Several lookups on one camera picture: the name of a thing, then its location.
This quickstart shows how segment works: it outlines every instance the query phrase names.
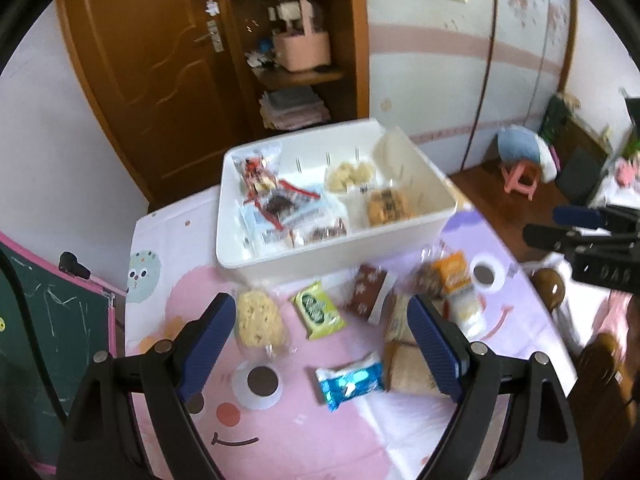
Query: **door handle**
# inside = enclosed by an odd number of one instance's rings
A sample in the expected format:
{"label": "door handle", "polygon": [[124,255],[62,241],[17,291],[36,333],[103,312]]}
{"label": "door handle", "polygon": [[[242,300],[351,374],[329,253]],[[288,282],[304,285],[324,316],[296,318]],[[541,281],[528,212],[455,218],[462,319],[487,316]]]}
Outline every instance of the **door handle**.
{"label": "door handle", "polygon": [[213,44],[213,50],[216,52],[224,51],[225,47],[222,45],[222,38],[220,37],[220,31],[218,30],[216,20],[209,20],[207,22],[207,29],[209,30],[208,33],[196,38],[193,40],[193,43],[201,43],[209,38]]}

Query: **orange snack package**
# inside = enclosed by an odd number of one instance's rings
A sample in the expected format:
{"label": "orange snack package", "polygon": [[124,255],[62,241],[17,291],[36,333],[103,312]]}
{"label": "orange snack package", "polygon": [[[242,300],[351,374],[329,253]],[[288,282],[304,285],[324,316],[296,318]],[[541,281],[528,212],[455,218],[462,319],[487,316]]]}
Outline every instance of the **orange snack package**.
{"label": "orange snack package", "polygon": [[450,319],[470,339],[481,333],[486,325],[482,304],[476,293],[469,267],[462,251],[432,264],[442,282],[444,297],[449,301]]}

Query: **pink tablecloth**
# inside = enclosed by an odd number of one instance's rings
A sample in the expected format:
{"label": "pink tablecloth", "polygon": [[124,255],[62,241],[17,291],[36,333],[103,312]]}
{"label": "pink tablecloth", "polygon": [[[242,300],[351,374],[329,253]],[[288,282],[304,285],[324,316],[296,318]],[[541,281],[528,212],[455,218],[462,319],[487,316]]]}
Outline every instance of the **pink tablecloth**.
{"label": "pink tablecloth", "polygon": [[[217,292],[234,288],[216,265],[217,212],[215,187],[138,221],[126,308],[127,354],[174,336],[182,323],[200,316]],[[503,355],[528,358],[535,350],[546,352],[568,393],[575,382],[571,361],[540,299],[487,222],[474,210],[458,212],[444,229],[442,241],[450,250],[463,250],[469,262],[489,264],[498,276],[497,283],[482,290],[487,330],[480,339]],[[406,275],[421,249],[417,240],[415,253],[380,264]],[[321,278],[334,287],[348,282],[354,272]],[[454,404],[441,397],[374,392],[329,412],[318,401],[314,369],[341,366],[381,349],[383,327],[346,316],[347,329],[306,340],[306,330],[287,298],[311,281],[274,290],[282,299],[296,351],[271,365],[279,383],[272,395],[259,397],[249,389],[247,375],[254,365],[233,337],[226,343],[204,388],[204,408],[193,415],[207,449],[228,480],[415,478],[439,441]],[[146,405],[140,396],[134,402],[154,472],[170,478]],[[498,402],[472,478],[481,478],[489,467],[505,407]]]}

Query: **wooden shelf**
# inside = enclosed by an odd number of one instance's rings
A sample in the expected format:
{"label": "wooden shelf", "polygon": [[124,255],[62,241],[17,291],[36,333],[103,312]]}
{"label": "wooden shelf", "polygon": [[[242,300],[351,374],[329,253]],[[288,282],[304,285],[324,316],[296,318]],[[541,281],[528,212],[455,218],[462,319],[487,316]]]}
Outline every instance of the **wooden shelf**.
{"label": "wooden shelf", "polygon": [[338,68],[332,68],[329,72],[315,70],[289,72],[285,68],[252,68],[252,71],[258,81],[271,91],[292,86],[319,85],[338,81],[344,77],[344,72]]}

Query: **metal screw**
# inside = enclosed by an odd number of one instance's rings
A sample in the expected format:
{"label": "metal screw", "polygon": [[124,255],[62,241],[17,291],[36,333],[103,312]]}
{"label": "metal screw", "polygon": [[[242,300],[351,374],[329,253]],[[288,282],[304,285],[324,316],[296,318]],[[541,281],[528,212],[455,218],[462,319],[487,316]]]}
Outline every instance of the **metal screw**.
{"label": "metal screw", "polygon": [[170,339],[162,339],[154,345],[154,350],[159,354],[166,354],[171,350],[173,343]]}
{"label": "metal screw", "polygon": [[546,355],[544,352],[536,352],[535,354],[533,354],[533,357],[535,358],[536,361],[538,361],[541,365],[546,365],[549,362],[549,356]]}
{"label": "metal screw", "polygon": [[109,353],[104,351],[104,350],[98,350],[95,354],[94,354],[94,363],[103,363],[107,360],[107,357],[109,357]]}
{"label": "metal screw", "polygon": [[477,355],[484,355],[489,351],[489,349],[484,343],[474,341],[473,343],[471,343],[471,351]]}

